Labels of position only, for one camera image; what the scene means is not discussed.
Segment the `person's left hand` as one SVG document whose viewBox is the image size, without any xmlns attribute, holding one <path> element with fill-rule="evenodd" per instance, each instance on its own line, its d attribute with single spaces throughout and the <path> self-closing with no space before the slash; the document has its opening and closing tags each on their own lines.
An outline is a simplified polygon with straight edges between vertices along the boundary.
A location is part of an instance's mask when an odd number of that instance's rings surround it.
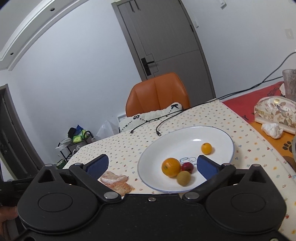
<svg viewBox="0 0 296 241">
<path fill-rule="evenodd" d="M 17 207 L 1 206 L 1 240 L 4 238 L 4 223 L 7 220 L 14 220 L 18 216 Z"/>
</svg>

